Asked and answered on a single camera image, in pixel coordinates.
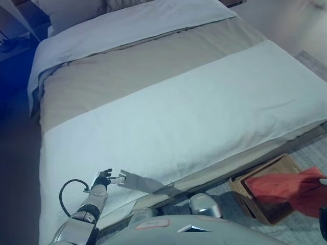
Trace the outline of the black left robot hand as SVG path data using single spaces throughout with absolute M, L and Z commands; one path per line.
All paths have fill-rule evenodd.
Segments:
M 111 184 L 123 183 L 126 180 L 125 176 L 112 177 L 111 174 L 112 174 L 112 168 L 101 171 L 98 174 L 98 176 L 95 178 L 91 188 L 93 189 L 97 185 L 103 185 L 103 186 L 107 187 L 108 185 L 111 185 Z

